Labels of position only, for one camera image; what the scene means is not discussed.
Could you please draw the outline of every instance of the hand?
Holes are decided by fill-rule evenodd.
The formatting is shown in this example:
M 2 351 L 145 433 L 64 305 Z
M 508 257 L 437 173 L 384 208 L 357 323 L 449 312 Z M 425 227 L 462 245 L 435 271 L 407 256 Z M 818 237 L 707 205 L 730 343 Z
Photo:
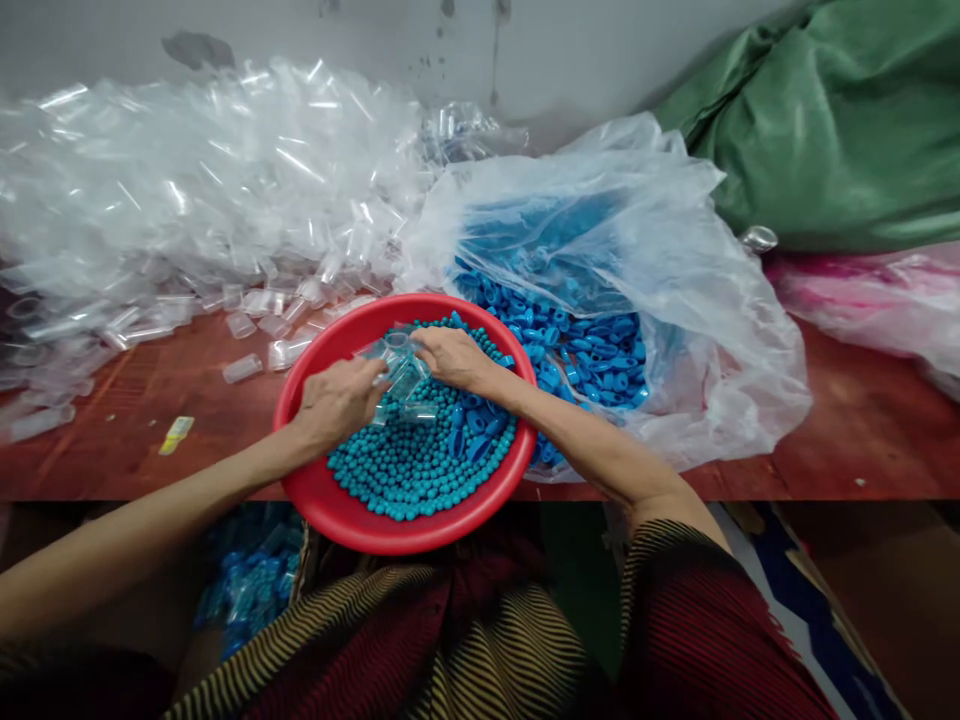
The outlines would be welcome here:
M 304 462 L 333 450 L 373 419 L 388 388 L 376 382 L 377 376 L 386 369 L 383 360 L 354 358 L 307 378 L 300 411 L 288 425 Z
M 491 387 L 491 379 L 502 370 L 463 330 L 428 327 L 410 336 L 423 349 L 417 356 L 430 367 L 440 382 L 483 395 Z

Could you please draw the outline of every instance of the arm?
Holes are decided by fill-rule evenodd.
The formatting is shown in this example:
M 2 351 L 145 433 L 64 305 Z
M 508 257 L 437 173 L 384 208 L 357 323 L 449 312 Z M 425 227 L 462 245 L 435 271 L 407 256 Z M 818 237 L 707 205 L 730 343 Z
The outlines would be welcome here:
M 217 518 L 332 450 L 373 417 L 381 361 L 308 378 L 296 418 L 232 457 L 90 522 L 0 575 L 0 638 L 30 638 L 153 573 Z
M 693 488 L 639 441 L 497 365 L 462 330 L 424 328 L 414 338 L 423 343 L 423 359 L 439 380 L 530 422 L 584 480 L 623 506 L 634 529 L 648 520 L 677 520 L 729 551 Z

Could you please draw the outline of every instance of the wooden table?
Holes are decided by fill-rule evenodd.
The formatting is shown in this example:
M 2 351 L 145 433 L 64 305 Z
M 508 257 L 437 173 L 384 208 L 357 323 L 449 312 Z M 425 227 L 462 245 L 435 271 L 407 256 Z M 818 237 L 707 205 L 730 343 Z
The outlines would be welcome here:
M 815 396 L 807 420 L 771 455 L 714 462 L 684 476 L 705 500 L 960 498 L 960 408 L 907 360 L 802 324 Z M 222 315 L 146 343 L 101 370 L 75 421 L 0 449 L 0 501 L 129 500 L 194 473 L 270 430 L 282 374 L 237 386 L 221 369 L 266 335 L 234 340 Z M 176 452 L 158 454 L 174 419 L 196 419 Z M 261 496 L 282 498 L 280 485 Z M 518 500 L 597 500 L 585 484 L 523 482 Z

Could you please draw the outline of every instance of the green sack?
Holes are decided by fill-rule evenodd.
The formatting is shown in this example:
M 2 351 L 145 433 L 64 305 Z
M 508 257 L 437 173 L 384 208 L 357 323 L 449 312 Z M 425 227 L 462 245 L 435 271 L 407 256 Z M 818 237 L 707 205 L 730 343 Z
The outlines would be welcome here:
M 734 232 L 800 252 L 960 238 L 957 0 L 835 0 L 752 28 L 655 114 L 727 173 Z

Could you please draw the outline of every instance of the white wall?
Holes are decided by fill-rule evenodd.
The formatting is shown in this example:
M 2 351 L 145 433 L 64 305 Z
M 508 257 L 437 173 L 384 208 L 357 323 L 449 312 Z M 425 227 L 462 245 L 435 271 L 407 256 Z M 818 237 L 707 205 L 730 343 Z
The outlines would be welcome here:
M 182 48 L 196 54 L 212 47 L 221 58 L 232 49 L 237 63 L 322 56 L 372 79 L 412 85 L 425 100 L 481 101 L 501 119 L 528 125 L 538 147 L 549 150 L 649 106 L 720 39 L 796 4 L 0 0 L 0 91 L 16 99 L 101 77 L 130 84 L 196 78 L 200 73 L 168 55 L 161 40 L 203 33 L 210 37 L 188 35 Z

